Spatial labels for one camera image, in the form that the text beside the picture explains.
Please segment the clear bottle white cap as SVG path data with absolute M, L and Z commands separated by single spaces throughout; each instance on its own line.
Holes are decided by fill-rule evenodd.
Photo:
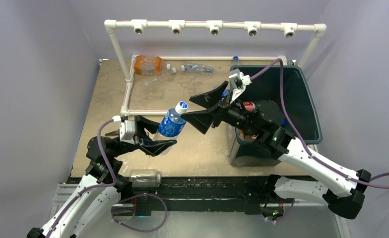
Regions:
M 157 86 L 166 80 L 172 78 L 177 73 L 177 69 L 175 67 L 171 67 L 170 64 L 166 65 L 166 68 L 158 72 L 153 78 L 147 80 L 143 83 L 145 87 L 154 87 Z

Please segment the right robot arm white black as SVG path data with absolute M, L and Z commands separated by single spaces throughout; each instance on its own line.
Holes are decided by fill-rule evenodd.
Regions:
M 326 205 L 343 218 L 355 219 L 364 200 L 371 174 L 343 167 L 311 150 L 299 136 L 281 126 L 284 114 L 274 101 L 262 101 L 248 111 L 232 94 L 223 96 L 227 83 L 209 92 L 191 96 L 201 111 L 184 113 L 183 119 L 201 133 L 225 122 L 255 137 L 254 145 L 264 155 L 307 172 L 311 181 L 271 175 L 264 188 L 267 201 L 300 199 Z

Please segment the clear crushed bottle back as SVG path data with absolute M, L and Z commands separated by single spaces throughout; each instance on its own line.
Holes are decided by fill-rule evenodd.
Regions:
M 181 70 L 183 72 L 199 73 L 203 75 L 212 75 L 214 71 L 214 69 L 210 66 L 190 62 L 181 65 Z

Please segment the dark green plastic bin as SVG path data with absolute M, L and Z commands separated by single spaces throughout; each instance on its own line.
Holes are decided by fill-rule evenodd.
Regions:
M 280 67 L 273 66 L 267 72 L 253 80 L 239 97 L 242 102 L 253 102 L 257 106 L 262 101 L 274 101 L 280 104 L 284 98 L 286 111 L 301 134 L 305 143 L 317 145 L 323 136 L 318 114 L 303 72 L 299 67 L 286 66 L 283 70 L 283 83 L 279 79 Z M 229 163 L 233 167 L 274 167 L 280 163 L 261 153 L 251 138 L 229 126 L 227 144 Z

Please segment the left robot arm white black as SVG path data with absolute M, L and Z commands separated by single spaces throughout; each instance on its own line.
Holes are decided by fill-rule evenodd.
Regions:
M 119 174 L 122 162 L 117 157 L 133 151 L 141 151 L 155 157 L 177 144 L 174 139 L 152 140 L 159 123 L 143 116 L 134 119 L 114 116 L 104 122 L 97 135 L 87 144 L 86 157 L 90 164 L 76 189 L 65 204 L 42 227 L 32 228 L 28 238 L 79 238 L 106 211 L 128 201 L 137 202 L 151 193 L 134 194 L 133 181 Z

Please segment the orange label bottle far corner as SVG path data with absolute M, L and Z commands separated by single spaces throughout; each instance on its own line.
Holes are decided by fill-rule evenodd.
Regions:
M 137 75 L 154 76 L 165 67 L 159 56 L 138 55 L 134 62 L 134 72 Z

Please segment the yellow black pliers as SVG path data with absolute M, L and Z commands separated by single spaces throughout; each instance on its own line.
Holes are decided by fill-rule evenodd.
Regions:
M 119 134 L 120 134 L 120 132 L 118 130 L 114 130 L 114 131 L 105 133 L 105 136 L 118 136 Z

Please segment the Pepsi bottle back right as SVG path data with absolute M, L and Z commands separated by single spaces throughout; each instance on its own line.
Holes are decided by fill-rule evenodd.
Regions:
M 239 65 L 240 64 L 240 60 L 239 60 L 239 58 L 237 56 L 233 57 L 233 63 L 234 63 L 234 65 Z

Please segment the black table front rail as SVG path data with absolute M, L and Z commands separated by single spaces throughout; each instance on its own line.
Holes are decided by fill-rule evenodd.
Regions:
M 157 187 L 127 185 L 120 203 L 135 208 L 137 216 L 153 211 L 243 212 L 259 215 L 263 205 L 282 199 L 270 188 L 276 177 L 163 177 Z

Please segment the clear bottle blue label right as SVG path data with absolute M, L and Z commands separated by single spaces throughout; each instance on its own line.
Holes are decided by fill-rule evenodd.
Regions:
M 229 89 L 225 89 L 225 90 L 223 91 L 221 97 L 222 97 L 222 98 L 225 98 L 229 93 L 230 93 L 230 90 L 229 90 Z

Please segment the clear crushed bottle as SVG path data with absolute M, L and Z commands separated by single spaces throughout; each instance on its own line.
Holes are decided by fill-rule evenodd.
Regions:
M 190 62 L 181 65 L 181 70 L 183 72 L 199 73 L 203 75 L 212 75 L 214 71 L 214 69 L 210 66 Z
M 129 179 L 132 187 L 157 187 L 161 184 L 162 173 L 154 169 L 131 170 Z

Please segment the white PVC pipe frame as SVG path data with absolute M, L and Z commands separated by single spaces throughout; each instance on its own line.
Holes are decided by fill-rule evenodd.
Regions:
M 148 28 L 169 28 L 174 35 L 180 35 L 182 30 L 186 28 L 208 29 L 212 36 L 217 36 L 222 29 L 240 29 L 245 30 L 249 36 L 256 36 L 260 30 L 280 31 L 284 37 L 292 38 L 297 32 L 312 32 L 314 38 L 310 41 L 302 57 L 297 60 L 297 66 L 302 67 L 310 57 L 319 39 L 327 30 L 326 24 L 303 25 L 297 23 L 263 23 L 259 21 L 245 22 L 228 22 L 222 20 L 207 20 L 207 21 L 185 21 L 185 20 L 168 20 L 168 21 L 152 21 L 146 19 L 132 19 L 129 21 L 107 19 L 104 21 L 106 32 L 109 34 L 113 44 L 115 53 L 118 57 L 121 69 L 123 71 L 126 90 L 123 104 L 120 108 L 122 116 L 161 116 L 166 112 L 155 110 L 131 110 L 129 109 L 130 96 L 134 83 L 134 65 L 136 56 L 132 56 L 131 65 L 127 66 L 124 58 L 116 30 L 119 28 L 131 28 L 134 33 L 141 35 Z

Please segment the clear bottle red cap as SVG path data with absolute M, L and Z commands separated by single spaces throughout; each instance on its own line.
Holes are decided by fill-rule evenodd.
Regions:
M 249 112 L 252 112 L 256 108 L 253 102 L 243 102 L 243 106 Z

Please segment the clear crushed bottle front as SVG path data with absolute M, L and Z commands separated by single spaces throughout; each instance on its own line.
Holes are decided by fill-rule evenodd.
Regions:
M 161 184 L 162 173 L 154 169 L 131 170 L 129 179 L 132 187 L 157 187 Z

